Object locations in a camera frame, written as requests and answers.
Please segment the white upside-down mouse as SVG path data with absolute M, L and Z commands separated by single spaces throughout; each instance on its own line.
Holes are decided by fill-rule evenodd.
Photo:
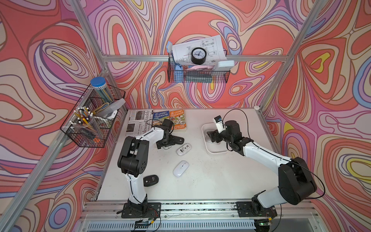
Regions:
M 187 154 L 191 149 L 192 149 L 191 144 L 185 143 L 179 149 L 177 149 L 176 153 L 179 156 L 183 156 L 183 155 Z

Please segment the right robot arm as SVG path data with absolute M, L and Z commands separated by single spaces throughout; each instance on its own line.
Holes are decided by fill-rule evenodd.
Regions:
M 216 127 L 216 130 L 207 132 L 212 143 L 224 141 L 232 151 L 261 163 L 278 176 L 277 187 L 264 190 L 251 199 L 254 215 L 260 216 L 275 205 L 297 205 L 317 191 L 314 174 L 302 158 L 289 159 L 261 147 L 253 139 L 244 137 L 234 120 L 220 121 Z

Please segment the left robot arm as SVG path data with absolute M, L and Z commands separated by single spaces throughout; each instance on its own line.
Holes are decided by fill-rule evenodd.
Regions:
M 182 145 L 184 138 L 172 135 L 174 123 L 165 119 L 162 124 L 155 125 L 150 131 L 136 137 L 127 136 L 122 146 L 117 166 L 127 178 L 129 197 L 122 211 L 122 218 L 139 218 L 149 215 L 159 216 L 160 204 L 152 208 L 148 205 L 147 193 L 142 177 L 148 165 L 149 148 L 156 145 L 157 149 Z

